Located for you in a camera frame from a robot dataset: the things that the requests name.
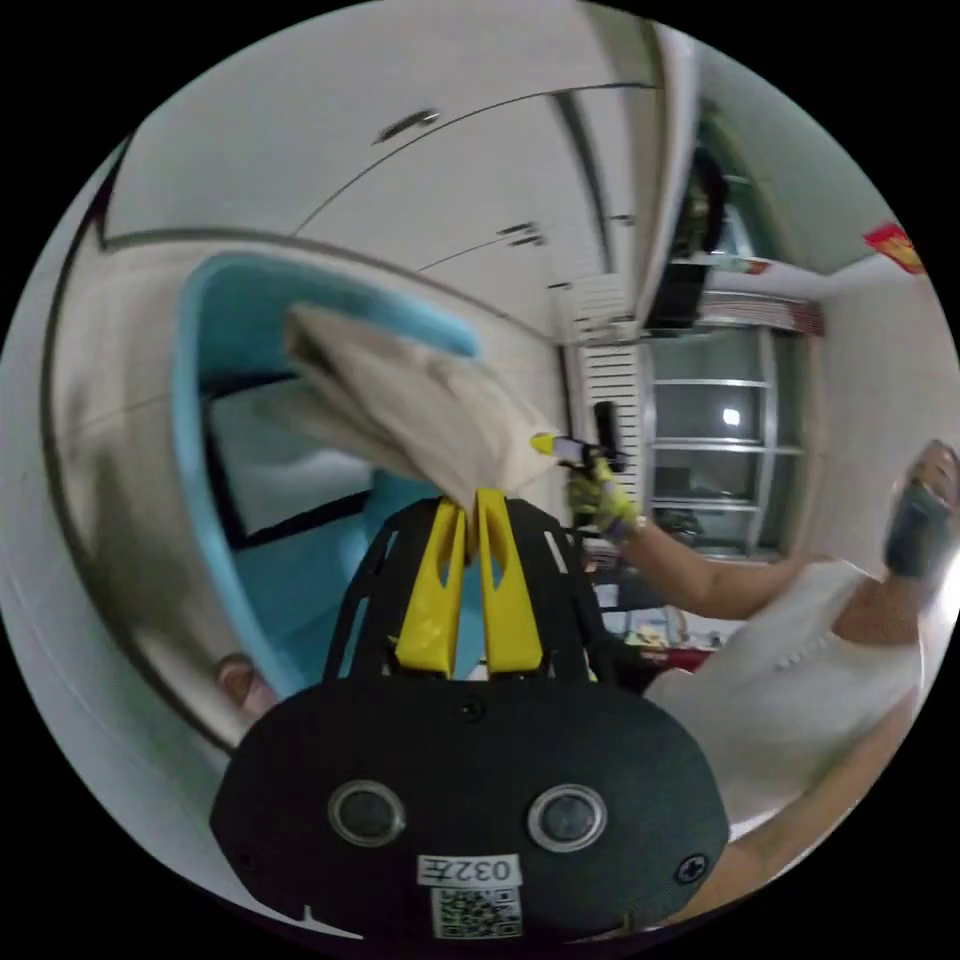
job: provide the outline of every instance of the yellow glove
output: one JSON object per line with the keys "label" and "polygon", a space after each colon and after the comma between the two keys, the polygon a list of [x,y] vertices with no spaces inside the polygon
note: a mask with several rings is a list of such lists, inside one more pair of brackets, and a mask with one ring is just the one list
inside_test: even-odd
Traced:
{"label": "yellow glove", "polygon": [[593,456],[592,475],[577,472],[568,481],[567,502],[574,514],[588,516],[611,543],[622,543],[643,523],[640,511],[600,454]]}

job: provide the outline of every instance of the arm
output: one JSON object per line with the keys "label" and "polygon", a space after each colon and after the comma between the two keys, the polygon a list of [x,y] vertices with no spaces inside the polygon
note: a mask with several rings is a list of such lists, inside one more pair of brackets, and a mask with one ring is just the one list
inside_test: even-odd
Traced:
{"label": "arm", "polygon": [[915,691],[901,700],[803,796],[731,843],[687,906],[666,922],[690,920],[754,893],[826,839],[903,742],[918,695]]}
{"label": "arm", "polygon": [[766,566],[708,560],[641,517],[602,457],[591,476],[572,478],[567,492],[574,513],[591,516],[655,593],[701,617],[749,620],[816,559],[797,555]]}
{"label": "arm", "polygon": [[754,566],[708,560],[649,519],[620,543],[626,560],[671,606],[712,620],[749,620],[816,558]]}

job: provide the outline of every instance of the screw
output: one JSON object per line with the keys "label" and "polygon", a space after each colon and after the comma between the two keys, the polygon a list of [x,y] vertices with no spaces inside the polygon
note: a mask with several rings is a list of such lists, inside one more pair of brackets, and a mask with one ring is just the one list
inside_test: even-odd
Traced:
{"label": "screw", "polygon": [[459,713],[466,723],[476,723],[478,720],[482,720],[486,712],[486,707],[476,697],[470,697],[460,704]]}
{"label": "screw", "polygon": [[674,878],[677,883],[686,886],[688,883],[696,883],[706,872],[707,858],[702,853],[695,853],[677,867]]}
{"label": "screw", "polygon": [[249,850],[238,850],[236,853],[237,866],[245,873],[259,873],[260,865],[257,858]]}

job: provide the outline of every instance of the face mask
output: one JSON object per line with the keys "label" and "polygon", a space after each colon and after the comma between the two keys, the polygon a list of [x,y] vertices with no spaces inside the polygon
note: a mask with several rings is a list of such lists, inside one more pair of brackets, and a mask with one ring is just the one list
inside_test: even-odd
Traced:
{"label": "face mask", "polygon": [[950,508],[922,483],[911,483],[900,497],[885,562],[898,577],[924,580],[934,574],[950,549]]}

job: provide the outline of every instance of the cabinet door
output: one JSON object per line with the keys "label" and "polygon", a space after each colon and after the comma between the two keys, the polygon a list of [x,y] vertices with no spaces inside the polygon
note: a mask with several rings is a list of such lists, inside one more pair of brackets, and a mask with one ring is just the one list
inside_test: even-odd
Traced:
{"label": "cabinet door", "polygon": [[665,142],[657,90],[578,90],[604,194],[613,270],[632,312],[656,230]]}
{"label": "cabinet door", "polygon": [[564,397],[555,346],[556,313],[545,247],[493,244],[453,257],[424,275],[500,316],[471,315],[487,362],[527,402],[562,428]]}
{"label": "cabinet door", "polygon": [[582,164],[549,96],[423,137],[351,184],[300,235],[408,270],[532,235],[546,241],[556,277],[590,275],[600,263]]}
{"label": "cabinet door", "polygon": [[546,247],[533,243],[515,247],[502,240],[444,260],[423,273],[505,314],[508,319],[498,321],[495,329],[519,325],[536,337],[556,340],[558,328],[553,291],[548,289],[552,275]]}
{"label": "cabinet door", "polygon": [[[217,65],[137,130],[108,234],[202,227],[295,232],[364,170],[447,123],[519,97],[654,82],[608,53],[610,25],[574,0],[379,0],[317,17]],[[431,126],[380,134],[420,111]]]}

